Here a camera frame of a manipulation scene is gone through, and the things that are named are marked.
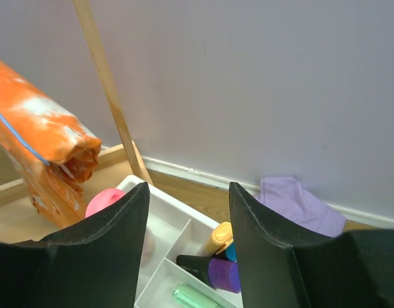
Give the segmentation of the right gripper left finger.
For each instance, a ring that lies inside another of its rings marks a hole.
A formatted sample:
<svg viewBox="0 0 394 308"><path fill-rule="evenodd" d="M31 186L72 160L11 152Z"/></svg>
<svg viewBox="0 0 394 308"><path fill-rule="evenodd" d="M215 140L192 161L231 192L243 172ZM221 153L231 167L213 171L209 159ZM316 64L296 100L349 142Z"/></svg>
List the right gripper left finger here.
<svg viewBox="0 0 394 308"><path fill-rule="evenodd" d="M39 241L0 242L0 307L133 307L150 190Z"/></svg>

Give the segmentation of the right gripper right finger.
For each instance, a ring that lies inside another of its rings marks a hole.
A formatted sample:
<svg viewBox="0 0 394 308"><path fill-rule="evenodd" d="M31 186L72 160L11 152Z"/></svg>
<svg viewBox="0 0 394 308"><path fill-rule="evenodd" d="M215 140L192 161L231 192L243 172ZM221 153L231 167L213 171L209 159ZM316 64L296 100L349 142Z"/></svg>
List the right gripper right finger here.
<svg viewBox="0 0 394 308"><path fill-rule="evenodd" d="M394 307L394 229L327 237L236 182L229 208L245 307Z"/></svg>

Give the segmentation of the green highlighter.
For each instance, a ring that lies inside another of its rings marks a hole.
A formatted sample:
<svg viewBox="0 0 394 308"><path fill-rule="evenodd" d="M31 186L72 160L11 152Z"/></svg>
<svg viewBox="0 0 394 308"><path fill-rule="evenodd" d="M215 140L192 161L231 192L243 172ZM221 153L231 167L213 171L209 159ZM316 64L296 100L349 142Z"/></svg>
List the green highlighter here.
<svg viewBox="0 0 394 308"><path fill-rule="evenodd" d="M207 297L187 284L178 284L172 291L173 300L186 308L221 308L213 299Z"/></svg>

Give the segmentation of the black purple highlighter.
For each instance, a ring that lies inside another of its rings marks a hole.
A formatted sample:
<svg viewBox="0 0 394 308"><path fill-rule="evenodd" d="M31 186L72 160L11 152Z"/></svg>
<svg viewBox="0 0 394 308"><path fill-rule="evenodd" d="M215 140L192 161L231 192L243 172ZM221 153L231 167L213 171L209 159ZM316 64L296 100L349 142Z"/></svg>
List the black purple highlighter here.
<svg viewBox="0 0 394 308"><path fill-rule="evenodd" d="M212 257L178 255L176 265L213 289L241 292L236 262Z"/></svg>

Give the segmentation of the orange pink highlighter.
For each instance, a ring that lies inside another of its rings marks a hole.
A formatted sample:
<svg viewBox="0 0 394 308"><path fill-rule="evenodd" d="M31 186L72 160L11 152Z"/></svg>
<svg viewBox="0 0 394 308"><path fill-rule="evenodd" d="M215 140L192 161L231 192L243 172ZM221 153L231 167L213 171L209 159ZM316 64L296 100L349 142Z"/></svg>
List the orange pink highlighter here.
<svg viewBox="0 0 394 308"><path fill-rule="evenodd" d="M211 232L199 254L211 257L224 252L233 242L232 224L228 221L222 222Z"/></svg>

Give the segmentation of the black blue highlighter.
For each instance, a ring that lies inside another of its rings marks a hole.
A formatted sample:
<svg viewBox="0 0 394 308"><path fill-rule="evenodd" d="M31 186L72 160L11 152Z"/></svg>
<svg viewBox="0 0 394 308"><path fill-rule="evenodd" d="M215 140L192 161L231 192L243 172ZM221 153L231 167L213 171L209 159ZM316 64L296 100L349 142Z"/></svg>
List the black blue highlighter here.
<svg viewBox="0 0 394 308"><path fill-rule="evenodd" d="M226 260L226 261L236 261L236 248L235 244L232 243L229 247L227 247L222 252L213 255L214 258Z"/></svg>

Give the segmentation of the paper clip jar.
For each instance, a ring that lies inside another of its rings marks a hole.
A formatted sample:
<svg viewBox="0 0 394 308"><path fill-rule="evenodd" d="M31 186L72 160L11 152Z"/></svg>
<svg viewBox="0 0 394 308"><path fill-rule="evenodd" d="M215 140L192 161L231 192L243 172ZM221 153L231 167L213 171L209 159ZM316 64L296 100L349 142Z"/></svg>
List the paper clip jar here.
<svg viewBox="0 0 394 308"><path fill-rule="evenodd" d="M141 267L144 267L149 263L151 258L153 257L155 253L155 236L151 230L150 227L146 227L145 235L144 235L144 241L143 241L143 247L142 247L142 255L141 255Z"/></svg>

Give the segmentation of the pink capped tube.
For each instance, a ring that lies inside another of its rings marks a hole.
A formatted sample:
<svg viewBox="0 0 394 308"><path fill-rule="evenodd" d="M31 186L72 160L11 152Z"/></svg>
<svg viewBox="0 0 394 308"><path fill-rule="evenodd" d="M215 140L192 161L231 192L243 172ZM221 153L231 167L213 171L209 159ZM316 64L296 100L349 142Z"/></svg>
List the pink capped tube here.
<svg viewBox="0 0 394 308"><path fill-rule="evenodd" d="M85 210L85 218L105 209L121 199L125 192L117 188L108 188L99 192L91 199Z"/></svg>

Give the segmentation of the white drawer organizer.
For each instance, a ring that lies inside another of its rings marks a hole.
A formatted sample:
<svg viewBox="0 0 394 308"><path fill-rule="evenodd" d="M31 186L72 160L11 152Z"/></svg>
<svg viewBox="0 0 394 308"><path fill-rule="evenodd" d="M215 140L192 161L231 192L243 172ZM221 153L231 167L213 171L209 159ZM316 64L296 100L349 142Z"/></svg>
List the white drawer organizer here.
<svg viewBox="0 0 394 308"><path fill-rule="evenodd" d="M242 307L241 294L213 289L177 266L177 255L196 255L217 221L167 193L150 187L147 227L155 239L155 251L139 270L134 307L179 307L174 288L187 284L223 307Z"/></svg>

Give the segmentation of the wooden clothes rack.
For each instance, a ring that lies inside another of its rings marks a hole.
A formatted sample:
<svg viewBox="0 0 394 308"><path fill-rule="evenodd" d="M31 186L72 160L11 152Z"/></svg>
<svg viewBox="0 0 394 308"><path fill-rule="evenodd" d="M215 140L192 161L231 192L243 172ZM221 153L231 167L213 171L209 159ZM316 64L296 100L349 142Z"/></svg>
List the wooden clothes rack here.
<svg viewBox="0 0 394 308"><path fill-rule="evenodd" d="M0 1L0 58L103 139L99 165L83 184L85 201L131 174L71 1ZM0 146L0 241L37 240L55 230L31 205Z"/></svg>

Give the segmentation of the purple cloth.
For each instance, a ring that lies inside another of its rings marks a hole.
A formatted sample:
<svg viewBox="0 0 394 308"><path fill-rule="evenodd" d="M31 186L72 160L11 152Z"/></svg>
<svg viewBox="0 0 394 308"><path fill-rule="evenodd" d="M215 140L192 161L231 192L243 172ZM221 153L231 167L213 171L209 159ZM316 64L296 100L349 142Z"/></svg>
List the purple cloth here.
<svg viewBox="0 0 394 308"><path fill-rule="evenodd" d="M292 176L262 178L260 193L255 198L297 225L328 237L339 236L347 220Z"/></svg>

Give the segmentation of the orange bleached shorts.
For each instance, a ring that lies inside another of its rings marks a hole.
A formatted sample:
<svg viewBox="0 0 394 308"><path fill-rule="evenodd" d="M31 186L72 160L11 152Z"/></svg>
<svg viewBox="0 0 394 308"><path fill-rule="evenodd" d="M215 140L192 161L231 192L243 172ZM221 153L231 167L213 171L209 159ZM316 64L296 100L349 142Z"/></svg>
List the orange bleached shorts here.
<svg viewBox="0 0 394 308"><path fill-rule="evenodd" d="M50 162L44 165L0 121L0 145L29 191L32 205L60 228L85 217L81 184L98 164L101 140L80 120L0 61L0 113Z"/></svg>

